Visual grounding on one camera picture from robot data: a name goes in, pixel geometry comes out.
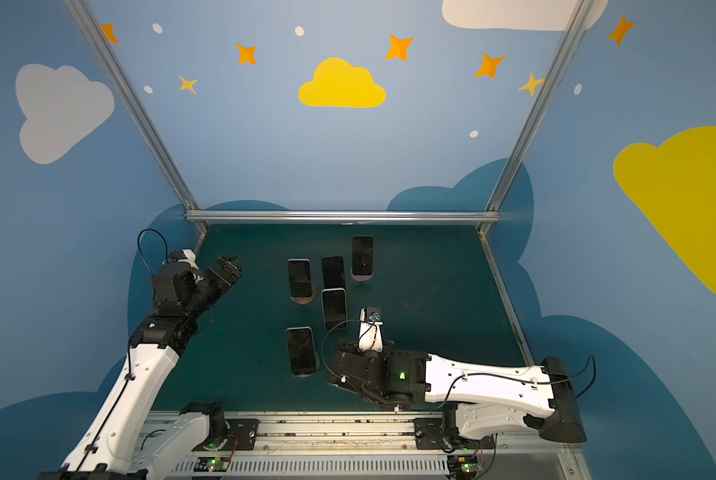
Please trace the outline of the back aluminium frame bar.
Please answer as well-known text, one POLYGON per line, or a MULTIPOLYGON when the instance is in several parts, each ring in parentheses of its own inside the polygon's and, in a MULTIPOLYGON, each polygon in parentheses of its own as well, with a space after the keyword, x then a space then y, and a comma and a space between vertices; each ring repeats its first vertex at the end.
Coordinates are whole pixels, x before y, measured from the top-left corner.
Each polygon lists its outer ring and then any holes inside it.
POLYGON ((207 223, 496 223, 497 212, 448 211, 285 211, 285 210, 188 210, 185 217, 207 223))

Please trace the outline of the left controller board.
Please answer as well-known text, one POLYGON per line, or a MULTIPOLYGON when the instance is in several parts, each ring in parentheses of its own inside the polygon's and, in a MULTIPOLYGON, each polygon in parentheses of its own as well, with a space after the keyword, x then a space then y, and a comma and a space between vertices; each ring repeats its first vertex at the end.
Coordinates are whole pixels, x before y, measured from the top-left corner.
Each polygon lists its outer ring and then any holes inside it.
POLYGON ((195 461, 194 473, 224 473, 231 464, 229 457, 198 457, 195 461))

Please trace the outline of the centre white-edged phone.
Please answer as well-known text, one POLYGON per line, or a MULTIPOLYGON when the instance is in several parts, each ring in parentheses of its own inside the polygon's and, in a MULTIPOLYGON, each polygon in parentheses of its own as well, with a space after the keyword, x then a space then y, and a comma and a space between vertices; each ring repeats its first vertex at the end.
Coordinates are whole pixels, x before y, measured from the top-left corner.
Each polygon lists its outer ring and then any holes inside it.
POLYGON ((324 327, 341 330, 348 326, 347 297, 344 288, 324 289, 321 293, 324 327))

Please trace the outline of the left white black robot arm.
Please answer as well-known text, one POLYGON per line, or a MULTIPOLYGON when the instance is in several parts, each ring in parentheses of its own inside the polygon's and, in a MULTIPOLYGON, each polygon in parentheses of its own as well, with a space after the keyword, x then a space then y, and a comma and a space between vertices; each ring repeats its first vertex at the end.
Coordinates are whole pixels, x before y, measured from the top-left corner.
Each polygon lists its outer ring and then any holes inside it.
POLYGON ((128 341, 126 360, 93 422, 55 471, 42 479, 163 479, 197 447, 228 439, 219 402, 191 402, 152 440, 139 435, 165 380, 198 331, 198 320, 242 276, 238 256, 198 269, 184 250, 154 274, 151 312, 128 341))

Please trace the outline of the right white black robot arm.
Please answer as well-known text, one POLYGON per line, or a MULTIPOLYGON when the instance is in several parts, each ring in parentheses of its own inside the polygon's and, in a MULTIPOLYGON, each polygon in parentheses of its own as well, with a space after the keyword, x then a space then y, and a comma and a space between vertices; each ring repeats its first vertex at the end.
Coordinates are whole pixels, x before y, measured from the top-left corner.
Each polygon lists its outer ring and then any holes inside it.
POLYGON ((327 366, 330 385, 384 411, 423 404, 444 409, 441 435, 448 443, 515 431, 556 443, 586 442, 574 378, 557 357, 497 367, 390 347, 361 350, 355 342, 339 343, 327 366))

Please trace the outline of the grey back right phone stand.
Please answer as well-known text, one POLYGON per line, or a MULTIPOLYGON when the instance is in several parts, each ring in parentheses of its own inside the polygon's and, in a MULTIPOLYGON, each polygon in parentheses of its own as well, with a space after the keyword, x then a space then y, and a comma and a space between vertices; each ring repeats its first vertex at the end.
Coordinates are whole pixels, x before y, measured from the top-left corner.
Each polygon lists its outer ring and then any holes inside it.
POLYGON ((366 282, 370 280, 373 277, 373 271, 357 271, 356 269, 352 268, 351 271, 351 277, 356 282, 366 282))

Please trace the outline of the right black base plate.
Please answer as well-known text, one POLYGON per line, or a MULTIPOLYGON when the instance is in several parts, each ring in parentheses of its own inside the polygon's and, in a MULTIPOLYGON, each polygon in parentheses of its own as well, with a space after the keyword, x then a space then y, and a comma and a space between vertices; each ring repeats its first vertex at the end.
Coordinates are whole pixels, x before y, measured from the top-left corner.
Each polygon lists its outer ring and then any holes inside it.
POLYGON ((413 420, 413 434, 418 450, 442 450, 446 453, 474 450, 476 447, 493 449, 493 435, 478 440, 462 436, 458 428, 443 418, 417 417, 413 420))

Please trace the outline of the left aluminium frame post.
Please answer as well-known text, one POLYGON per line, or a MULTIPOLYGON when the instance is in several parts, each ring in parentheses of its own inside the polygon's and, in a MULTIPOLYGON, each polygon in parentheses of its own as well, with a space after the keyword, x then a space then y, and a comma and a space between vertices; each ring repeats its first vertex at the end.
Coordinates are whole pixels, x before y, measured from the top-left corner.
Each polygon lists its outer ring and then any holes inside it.
POLYGON ((64 4, 115 87, 121 101, 131 115, 135 125, 186 212, 189 213, 192 210, 199 210, 200 207, 194 195, 190 191, 177 163, 148 114, 123 64, 116 55, 112 43, 104 34, 102 25, 99 23, 90 3, 88 1, 65 0, 64 4))

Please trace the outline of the right aluminium frame post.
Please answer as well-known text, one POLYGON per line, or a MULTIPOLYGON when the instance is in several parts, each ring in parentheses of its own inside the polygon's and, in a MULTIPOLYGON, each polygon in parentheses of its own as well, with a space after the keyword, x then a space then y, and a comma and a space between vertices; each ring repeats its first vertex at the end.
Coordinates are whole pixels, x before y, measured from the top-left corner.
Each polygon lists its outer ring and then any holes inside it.
POLYGON ((499 211, 502 203, 584 36, 587 20, 592 16, 595 4, 596 2, 593 0, 578 1, 572 10, 570 20, 545 72, 544 82, 540 86, 540 91, 534 96, 514 147, 489 197, 485 208, 485 212, 489 214, 489 219, 478 224, 478 234, 482 240, 486 239, 490 226, 499 221, 499 211))

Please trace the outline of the brown round phone stand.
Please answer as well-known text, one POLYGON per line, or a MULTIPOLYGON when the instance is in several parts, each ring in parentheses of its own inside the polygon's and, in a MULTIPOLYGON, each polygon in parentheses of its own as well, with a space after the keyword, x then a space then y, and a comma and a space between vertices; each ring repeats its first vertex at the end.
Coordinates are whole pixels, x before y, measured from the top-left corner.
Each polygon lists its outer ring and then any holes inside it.
POLYGON ((318 291, 316 289, 312 289, 310 296, 308 296, 308 297, 291 296, 291 300, 297 305, 307 305, 307 304, 312 303, 316 300, 317 294, 318 294, 318 291))

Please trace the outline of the black phone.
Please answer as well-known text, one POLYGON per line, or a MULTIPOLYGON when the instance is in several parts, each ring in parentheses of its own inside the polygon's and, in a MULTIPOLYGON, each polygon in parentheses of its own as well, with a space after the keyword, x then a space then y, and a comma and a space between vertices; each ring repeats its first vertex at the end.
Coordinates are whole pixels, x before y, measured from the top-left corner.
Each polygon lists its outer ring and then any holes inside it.
POLYGON ((342 256, 328 256, 321 259, 323 287, 344 289, 346 287, 344 259, 342 256))
POLYGON ((371 277, 373 275, 374 239, 369 235, 356 235, 352 238, 351 275, 371 277))
POLYGON ((308 259, 289 259, 287 274, 290 296, 308 297, 311 295, 313 287, 308 259))
POLYGON ((285 330, 291 373, 296 377, 315 374, 319 368, 319 357, 314 345, 310 327, 294 327, 285 330))

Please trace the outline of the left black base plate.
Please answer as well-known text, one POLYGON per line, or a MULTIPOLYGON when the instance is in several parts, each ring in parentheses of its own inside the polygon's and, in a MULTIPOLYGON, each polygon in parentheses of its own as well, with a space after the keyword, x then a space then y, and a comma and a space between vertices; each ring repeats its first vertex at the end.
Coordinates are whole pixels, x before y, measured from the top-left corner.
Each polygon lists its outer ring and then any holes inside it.
POLYGON ((193 452, 251 451, 255 447, 259 421, 255 418, 231 418, 219 426, 209 421, 208 437, 193 448, 193 452))

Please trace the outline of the aluminium frame post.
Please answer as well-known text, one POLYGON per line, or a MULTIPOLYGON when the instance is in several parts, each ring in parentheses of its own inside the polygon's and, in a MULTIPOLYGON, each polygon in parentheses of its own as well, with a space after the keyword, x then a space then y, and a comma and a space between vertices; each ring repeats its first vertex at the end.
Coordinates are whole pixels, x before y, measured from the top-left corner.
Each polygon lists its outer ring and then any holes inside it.
POLYGON ((135 125, 186 212, 189 213, 192 210, 199 210, 200 207, 194 195, 190 191, 177 163, 148 114, 123 64, 116 55, 112 43, 104 34, 102 25, 99 23, 90 3, 88 1, 65 0, 64 4, 115 87, 121 101, 131 115, 135 125))
POLYGON ((499 221, 499 211, 502 203, 584 36, 587 20, 592 16, 595 4, 596 2, 593 0, 578 1, 572 10, 570 20, 545 72, 544 82, 540 86, 540 91, 534 96, 514 147, 489 197, 485 208, 485 212, 489 214, 489 219, 478 224, 478 234, 482 240, 486 239, 490 226, 499 221))

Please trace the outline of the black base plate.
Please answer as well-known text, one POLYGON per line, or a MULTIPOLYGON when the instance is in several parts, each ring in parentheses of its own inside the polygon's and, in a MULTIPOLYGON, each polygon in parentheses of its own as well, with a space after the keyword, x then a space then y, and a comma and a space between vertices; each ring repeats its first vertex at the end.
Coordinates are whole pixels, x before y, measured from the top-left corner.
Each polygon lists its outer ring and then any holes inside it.
POLYGON ((193 452, 251 451, 255 447, 259 421, 255 418, 231 418, 219 426, 209 421, 208 437, 193 448, 193 452))
POLYGON ((458 428, 443 418, 417 417, 413 420, 413 434, 418 450, 442 450, 446 453, 474 450, 476 447, 493 449, 493 435, 478 440, 462 436, 458 428))

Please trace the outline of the controller board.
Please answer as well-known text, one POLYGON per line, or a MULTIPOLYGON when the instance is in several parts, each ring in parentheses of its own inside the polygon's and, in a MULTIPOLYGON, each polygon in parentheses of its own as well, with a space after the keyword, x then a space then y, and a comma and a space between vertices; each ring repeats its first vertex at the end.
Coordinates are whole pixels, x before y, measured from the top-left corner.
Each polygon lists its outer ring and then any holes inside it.
POLYGON ((473 480, 482 472, 482 465, 474 457, 448 456, 446 460, 449 480, 473 480))
POLYGON ((231 464, 229 457, 198 457, 195 461, 194 473, 224 473, 231 464))

